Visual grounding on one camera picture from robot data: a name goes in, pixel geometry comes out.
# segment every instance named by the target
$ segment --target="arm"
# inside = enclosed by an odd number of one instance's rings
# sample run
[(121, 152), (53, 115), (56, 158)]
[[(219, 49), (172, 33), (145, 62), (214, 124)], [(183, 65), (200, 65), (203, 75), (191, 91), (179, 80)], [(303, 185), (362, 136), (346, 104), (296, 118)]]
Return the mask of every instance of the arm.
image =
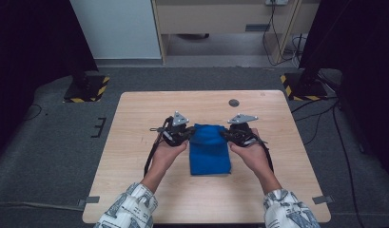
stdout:
[[(259, 136), (257, 129), (251, 129)], [(268, 166), (263, 148), (257, 144), (239, 147), (229, 142), (230, 149), (238, 154), (254, 172), (265, 194), (263, 207), (267, 228), (274, 227), (320, 227), (310, 209), (298, 201), (293, 192), (282, 189), (281, 184)]]
[(152, 213), (158, 206), (158, 201), (153, 194), (167, 169), (186, 147), (187, 142), (175, 147), (161, 142), (141, 182), (130, 185), (100, 217), (94, 227), (152, 227)]

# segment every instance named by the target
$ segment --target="sleeve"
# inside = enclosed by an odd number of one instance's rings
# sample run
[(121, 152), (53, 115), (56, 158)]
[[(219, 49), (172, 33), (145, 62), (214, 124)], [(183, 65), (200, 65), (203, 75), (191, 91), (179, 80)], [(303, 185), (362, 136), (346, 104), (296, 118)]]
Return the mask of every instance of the sleeve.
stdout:
[(153, 193), (140, 183), (133, 183), (105, 211), (94, 228), (150, 228), (152, 213), (158, 206)]
[(264, 197), (266, 228), (320, 227), (312, 211), (293, 192), (279, 189)]

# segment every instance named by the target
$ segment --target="gray carpet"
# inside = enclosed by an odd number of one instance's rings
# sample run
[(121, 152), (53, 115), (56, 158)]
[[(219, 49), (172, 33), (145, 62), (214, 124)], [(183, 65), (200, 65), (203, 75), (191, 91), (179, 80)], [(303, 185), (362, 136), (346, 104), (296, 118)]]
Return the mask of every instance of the gray carpet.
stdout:
[[(0, 160), (0, 202), (28, 201), (76, 206), (78, 200), (85, 199), (120, 95), (125, 91), (283, 90), (280, 75), (296, 69), (132, 67), (101, 68), (100, 71), (108, 75), (110, 81), (102, 100), (97, 103), (63, 103), (70, 77), (44, 85), (36, 91), (36, 105), (30, 107), (26, 121), (19, 126)], [(335, 101), (310, 104), (295, 112), (294, 118), (297, 120), (320, 113)], [(288, 103), (292, 110), (305, 104), (293, 101)], [(336, 109), (336, 116), (350, 159), (362, 222), (365, 227), (389, 227), (389, 176), (380, 168), (374, 156), (360, 153), (358, 142), (344, 114)], [(107, 118), (105, 127), (100, 138), (91, 138), (98, 133), (95, 128), (95, 125), (101, 124), (98, 118)], [(317, 121), (318, 116), (297, 122), (304, 143), (313, 138)], [(332, 219), (321, 227), (360, 227), (353, 205), (347, 164), (331, 111), (321, 115), (317, 136), (305, 147), (323, 194), (335, 200), (328, 204)], [(0, 227), (92, 227), (92, 224), (82, 222), (80, 211), (24, 206), (0, 207)]]

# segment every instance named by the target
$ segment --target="wooden tabletop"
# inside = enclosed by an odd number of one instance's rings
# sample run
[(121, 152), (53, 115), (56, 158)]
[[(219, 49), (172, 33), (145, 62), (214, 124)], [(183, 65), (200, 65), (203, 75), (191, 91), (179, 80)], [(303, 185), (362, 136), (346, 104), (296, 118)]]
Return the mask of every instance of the wooden tabletop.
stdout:
[[(229, 105), (236, 99), (239, 106)], [(219, 124), (238, 113), (257, 116), (250, 127), (268, 142), (275, 174), (282, 187), (295, 192), (319, 222), (331, 216), (283, 93), (279, 90), (126, 92), (121, 96), (106, 146), (90, 190), (98, 203), (88, 203), (85, 223), (95, 223), (133, 183), (141, 181), (159, 127), (175, 111), (194, 124)], [(155, 223), (261, 223), (263, 190), (243, 160), (229, 151), (232, 170), (227, 176), (190, 176), (189, 147), (167, 171), (155, 196)]]

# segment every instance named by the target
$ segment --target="baseboard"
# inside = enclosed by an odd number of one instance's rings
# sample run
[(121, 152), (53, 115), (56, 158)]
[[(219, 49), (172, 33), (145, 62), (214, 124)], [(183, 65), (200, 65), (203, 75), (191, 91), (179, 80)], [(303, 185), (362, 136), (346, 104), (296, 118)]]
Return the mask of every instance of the baseboard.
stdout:
[(162, 66), (162, 59), (95, 59), (97, 67)]

